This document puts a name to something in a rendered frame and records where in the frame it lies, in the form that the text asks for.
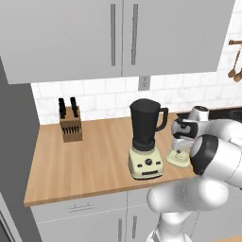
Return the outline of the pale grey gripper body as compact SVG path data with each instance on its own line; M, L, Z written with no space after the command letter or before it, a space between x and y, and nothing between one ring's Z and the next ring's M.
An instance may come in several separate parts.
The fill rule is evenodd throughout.
M172 142L172 146L171 148L174 151L183 151L185 153L189 153L190 152L190 148L191 146L194 144L195 140L191 139L191 138L181 138L181 139L177 139L174 138L173 142Z

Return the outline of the black jar cream base blender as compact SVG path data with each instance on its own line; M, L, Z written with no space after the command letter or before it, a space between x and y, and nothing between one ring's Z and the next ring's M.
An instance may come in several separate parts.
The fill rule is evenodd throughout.
M155 145L155 132L167 123L168 108L146 98L130 104L132 144L129 150L130 174L136 180L149 180L163 175L162 157Z

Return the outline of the black hob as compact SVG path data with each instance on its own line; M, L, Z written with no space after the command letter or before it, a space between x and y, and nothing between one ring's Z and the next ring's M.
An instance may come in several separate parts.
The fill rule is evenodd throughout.
M242 123L242 107L211 110L204 106L194 106L190 112L178 112L177 116L180 119L195 121L232 119Z

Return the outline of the narrow grey drawer front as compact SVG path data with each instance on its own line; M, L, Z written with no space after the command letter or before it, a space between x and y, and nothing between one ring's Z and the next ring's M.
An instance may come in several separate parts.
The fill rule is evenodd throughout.
M128 206L146 205L149 188L135 189L128 192Z

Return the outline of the wooden hanging spoon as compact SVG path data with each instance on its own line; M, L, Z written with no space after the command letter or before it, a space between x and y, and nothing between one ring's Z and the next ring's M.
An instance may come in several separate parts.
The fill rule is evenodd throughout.
M240 56L241 48L242 48L242 45L240 45L240 47L239 47L239 49L237 51L237 54L236 54L236 57L235 57L235 61L234 61L234 65L233 65L233 69L228 73L228 78L233 78L234 75L235 75L235 66L236 66L238 58Z
M235 82L239 82L242 79L242 68L241 70L233 77Z

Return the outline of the grey base cupboard door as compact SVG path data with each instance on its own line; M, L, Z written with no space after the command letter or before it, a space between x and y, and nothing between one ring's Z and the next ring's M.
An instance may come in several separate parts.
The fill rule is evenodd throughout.
M137 216L136 237L132 239L133 216ZM147 205L128 208L126 242L147 242L149 234L158 224L159 215L153 213Z
M125 242L125 209L46 221L37 227L43 242L118 242L118 218Z

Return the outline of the wooden knife block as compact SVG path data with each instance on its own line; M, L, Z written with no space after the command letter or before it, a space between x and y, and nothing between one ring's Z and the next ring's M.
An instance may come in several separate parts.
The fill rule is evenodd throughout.
M71 106L66 108L64 118L60 117L60 129L64 143L82 140L82 127L79 111L78 116L74 116Z

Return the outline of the grey tall fridge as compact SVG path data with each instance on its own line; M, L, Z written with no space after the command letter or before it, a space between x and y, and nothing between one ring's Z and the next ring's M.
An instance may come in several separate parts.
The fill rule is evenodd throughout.
M31 86L9 85L0 59L0 192L23 242L42 242L24 206L39 126Z

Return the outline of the grey wall socket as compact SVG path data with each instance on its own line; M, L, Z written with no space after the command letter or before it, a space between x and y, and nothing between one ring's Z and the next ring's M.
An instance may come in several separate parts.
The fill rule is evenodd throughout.
M139 91L148 91L150 88L150 76L139 77Z

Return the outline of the grey wall cupboard door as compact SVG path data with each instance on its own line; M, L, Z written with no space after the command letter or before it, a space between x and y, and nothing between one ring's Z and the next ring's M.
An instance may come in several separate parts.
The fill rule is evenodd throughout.
M214 72L235 0L124 0L123 75ZM138 4L136 63L131 65L133 4Z
M121 26L122 0L0 0L0 59L8 83L119 78Z

